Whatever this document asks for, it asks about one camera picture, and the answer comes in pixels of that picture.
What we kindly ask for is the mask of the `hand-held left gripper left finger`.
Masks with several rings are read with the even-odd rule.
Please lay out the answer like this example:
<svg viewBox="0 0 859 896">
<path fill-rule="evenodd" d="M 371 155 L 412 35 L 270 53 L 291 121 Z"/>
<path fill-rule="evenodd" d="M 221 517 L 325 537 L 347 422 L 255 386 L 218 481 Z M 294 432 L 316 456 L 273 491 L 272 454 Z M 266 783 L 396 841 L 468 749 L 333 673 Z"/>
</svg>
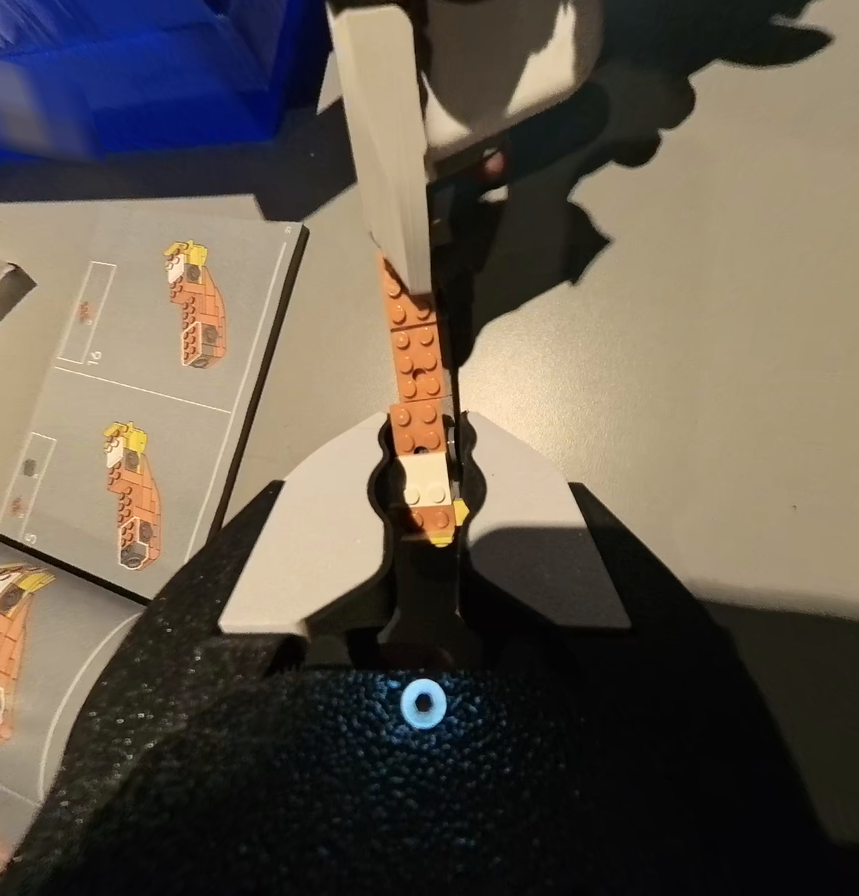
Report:
<svg viewBox="0 0 859 896">
<path fill-rule="evenodd" d="M 391 523 L 375 488 L 389 459 L 387 424 L 374 413 L 292 470 L 222 610 L 223 634 L 308 639 L 388 574 Z"/>
</svg>

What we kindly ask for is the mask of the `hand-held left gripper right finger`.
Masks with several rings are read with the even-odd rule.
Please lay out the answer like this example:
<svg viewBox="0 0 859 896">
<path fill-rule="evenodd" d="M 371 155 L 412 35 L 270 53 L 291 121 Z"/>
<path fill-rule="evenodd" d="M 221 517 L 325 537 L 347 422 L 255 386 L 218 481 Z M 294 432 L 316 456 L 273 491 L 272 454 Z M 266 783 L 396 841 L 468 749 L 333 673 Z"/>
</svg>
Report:
<svg viewBox="0 0 859 896">
<path fill-rule="evenodd" d="M 628 630 L 630 619 L 558 467 L 480 413 L 473 443 L 466 553 L 494 595 L 572 630 Z"/>
</svg>

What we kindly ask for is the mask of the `orange toy brick model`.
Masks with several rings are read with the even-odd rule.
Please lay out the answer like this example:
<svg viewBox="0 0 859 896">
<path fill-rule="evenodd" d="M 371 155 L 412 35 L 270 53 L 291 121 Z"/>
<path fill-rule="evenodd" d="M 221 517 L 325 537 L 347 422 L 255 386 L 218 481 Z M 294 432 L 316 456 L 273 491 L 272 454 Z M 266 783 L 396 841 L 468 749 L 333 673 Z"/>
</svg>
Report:
<svg viewBox="0 0 859 896">
<path fill-rule="evenodd" d="M 405 539 L 446 548 L 469 513 L 461 497 L 446 320 L 435 295 L 409 291 L 381 252 L 377 273 L 397 387 L 388 409 L 391 510 Z"/>
</svg>

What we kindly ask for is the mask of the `grey desk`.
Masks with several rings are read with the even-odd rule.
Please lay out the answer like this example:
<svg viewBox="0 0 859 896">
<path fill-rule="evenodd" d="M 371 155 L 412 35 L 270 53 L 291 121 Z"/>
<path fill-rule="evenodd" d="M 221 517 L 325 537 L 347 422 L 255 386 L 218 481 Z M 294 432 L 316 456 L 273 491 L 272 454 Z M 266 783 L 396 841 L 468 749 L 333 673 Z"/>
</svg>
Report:
<svg viewBox="0 0 859 896">
<path fill-rule="evenodd" d="M 576 480 L 633 620 L 542 659 L 574 710 L 571 894 L 859 894 L 859 2 L 613 2 L 605 57 L 455 224 L 469 409 Z M 401 777 L 318 740 L 342 686 L 206 644 L 277 486 L 130 637 L 3 894 L 531 894 L 495 747 Z"/>
</svg>

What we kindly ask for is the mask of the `grey instruction booklet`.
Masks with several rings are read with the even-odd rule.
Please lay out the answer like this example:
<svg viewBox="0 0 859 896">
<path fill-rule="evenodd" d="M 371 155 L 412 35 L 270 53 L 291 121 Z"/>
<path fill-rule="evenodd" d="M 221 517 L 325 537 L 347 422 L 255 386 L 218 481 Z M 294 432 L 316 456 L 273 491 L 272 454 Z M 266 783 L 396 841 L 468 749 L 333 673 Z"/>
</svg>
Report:
<svg viewBox="0 0 859 896">
<path fill-rule="evenodd" d="M 81 707 L 221 527 L 307 231 L 58 203 L 0 257 L 0 872 Z"/>
</svg>

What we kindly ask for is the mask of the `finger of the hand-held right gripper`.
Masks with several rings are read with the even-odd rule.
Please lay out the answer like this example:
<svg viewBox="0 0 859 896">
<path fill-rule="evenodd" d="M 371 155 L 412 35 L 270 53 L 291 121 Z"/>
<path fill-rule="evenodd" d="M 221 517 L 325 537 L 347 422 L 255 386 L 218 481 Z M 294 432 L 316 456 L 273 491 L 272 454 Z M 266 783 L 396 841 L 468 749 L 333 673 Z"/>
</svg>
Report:
<svg viewBox="0 0 859 896">
<path fill-rule="evenodd" d="M 599 59 L 602 2 L 417 2 L 426 180 L 467 166 L 574 95 Z"/>
<path fill-rule="evenodd" d="M 410 292 L 431 292 L 426 132 L 412 20 L 395 3 L 327 2 L 368 233 Z"/>
</svg>

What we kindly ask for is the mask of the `blue plastic storage bin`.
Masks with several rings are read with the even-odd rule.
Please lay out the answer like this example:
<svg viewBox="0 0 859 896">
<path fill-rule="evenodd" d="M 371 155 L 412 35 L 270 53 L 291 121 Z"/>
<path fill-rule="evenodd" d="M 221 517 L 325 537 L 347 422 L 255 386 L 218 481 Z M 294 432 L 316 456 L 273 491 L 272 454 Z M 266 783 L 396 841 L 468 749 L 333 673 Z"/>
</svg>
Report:
<svg viewBox="0 0 859 896">
<path fill-rule="evenodd" d="M 0 2 L 0 164 L 271 140 L 328 32 L 312 1 Z"/>
</svg>

